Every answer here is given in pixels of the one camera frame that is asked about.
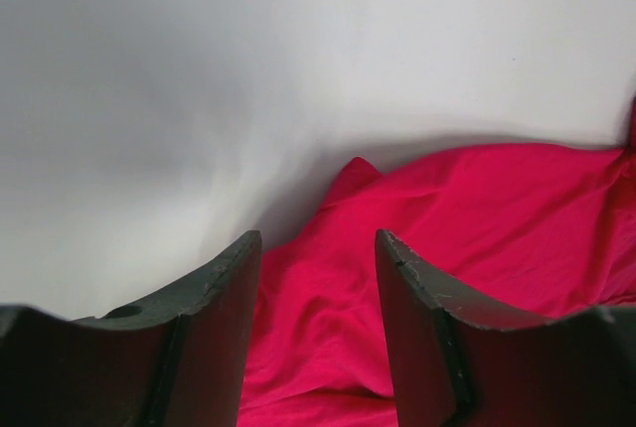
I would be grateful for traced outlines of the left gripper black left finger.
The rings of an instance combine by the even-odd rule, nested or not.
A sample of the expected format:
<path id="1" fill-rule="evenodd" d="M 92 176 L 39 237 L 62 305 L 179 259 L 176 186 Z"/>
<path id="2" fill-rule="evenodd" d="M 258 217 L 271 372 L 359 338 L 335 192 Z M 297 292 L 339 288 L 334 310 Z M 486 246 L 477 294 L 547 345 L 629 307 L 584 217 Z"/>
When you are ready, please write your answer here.
<path id="1" fill-rule="evenodd" d="M 1 309 L 5 426 L 234 426 L 259 283 L 251 230 L 101 318 Z"/>

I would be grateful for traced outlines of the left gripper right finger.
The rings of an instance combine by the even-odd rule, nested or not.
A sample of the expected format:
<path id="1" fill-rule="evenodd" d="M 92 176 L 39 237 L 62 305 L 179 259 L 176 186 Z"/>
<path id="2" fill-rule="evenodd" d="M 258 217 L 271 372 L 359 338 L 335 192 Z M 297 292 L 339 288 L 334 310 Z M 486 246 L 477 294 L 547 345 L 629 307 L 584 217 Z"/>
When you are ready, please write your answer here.
<path id="1" fill-rule="evenodd" d="M 635 311 L 549 319 L 434 267 L 393 233 L 376 271 L 402 426 L 631 426 Z"/>

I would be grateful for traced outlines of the red t shirt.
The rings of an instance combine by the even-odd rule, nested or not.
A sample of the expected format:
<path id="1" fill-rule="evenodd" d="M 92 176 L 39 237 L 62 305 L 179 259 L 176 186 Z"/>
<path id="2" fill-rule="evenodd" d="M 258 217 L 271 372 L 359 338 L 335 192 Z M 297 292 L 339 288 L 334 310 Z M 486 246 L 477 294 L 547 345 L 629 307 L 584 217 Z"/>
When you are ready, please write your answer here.
<path id="1" fill-rule="evenodd" d="M 238 422 L 398 422 L 374 241 L 556 318 L 635 301 L 635 146 L 455 148 L 384 174 L 356 158 L 288 243 L 266 251 Z"/>

